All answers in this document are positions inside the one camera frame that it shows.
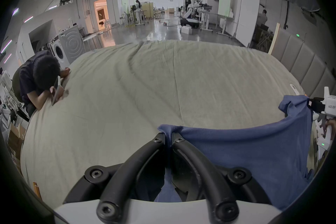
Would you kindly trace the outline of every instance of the doorway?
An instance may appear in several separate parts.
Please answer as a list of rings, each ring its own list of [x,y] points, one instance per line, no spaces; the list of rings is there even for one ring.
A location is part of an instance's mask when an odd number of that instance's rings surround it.
[[[94,2],[94,9],[96,12],[96,19],[98,24],[98,29],[105,29],[105,21],[109,19],[109,13],[107,11],[107,3],[106,0],[98,0]]]

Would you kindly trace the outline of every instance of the blue t-shirt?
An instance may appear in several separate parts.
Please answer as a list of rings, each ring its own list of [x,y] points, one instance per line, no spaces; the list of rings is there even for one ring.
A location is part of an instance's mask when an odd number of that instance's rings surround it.
[[[29,58],[22,66],[20,71],[20,92],[23,103],[27,106],[32,103],[27,94],[36,91],[37,95],[40,95],[44,90],[38,88],[34,81],[33,69],[36,59],[45,55],[52,55],[49,50],[42,50],[36,53],[33,57]]]

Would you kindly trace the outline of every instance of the bed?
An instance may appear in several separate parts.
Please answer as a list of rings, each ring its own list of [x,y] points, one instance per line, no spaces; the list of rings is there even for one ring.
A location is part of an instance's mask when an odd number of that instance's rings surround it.
[[[29,122],[22,173],[50,207],[93,165],[124,162],[161,124],[250,128],[280,121],[284,95],[304,91],[272,55],[225,44],[155,41],[83,54]]]

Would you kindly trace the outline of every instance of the floor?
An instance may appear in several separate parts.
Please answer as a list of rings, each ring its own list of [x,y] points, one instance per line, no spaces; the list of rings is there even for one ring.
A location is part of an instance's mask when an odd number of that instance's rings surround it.
[[[145,25],[120,26],[114,28],[112,29],[112,33],[104,33],[101,39],[104,47],[156,40],[193,40],[242,46],[242,44],[234,38],[229,39],[227,36],[216,34],[216,32],[220,32],[221,29],[214,30],[213,33],[193,29],[192,34],[185,34],[180,33],[181,25],[178,24],[179,18],[177,16],[174,16],[174,14],[166,14],[165,18],[150,20],[149,23],[146,22]]]

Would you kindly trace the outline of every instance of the gray headboard panel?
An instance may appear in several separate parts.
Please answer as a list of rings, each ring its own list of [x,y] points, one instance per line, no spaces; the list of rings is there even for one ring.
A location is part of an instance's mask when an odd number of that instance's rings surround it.
[[[336,80],[326,64],[299,38],[276,25],[269,54],[277,58],[298,80],[310,97],[323,97],[328,86],[336,95]]]

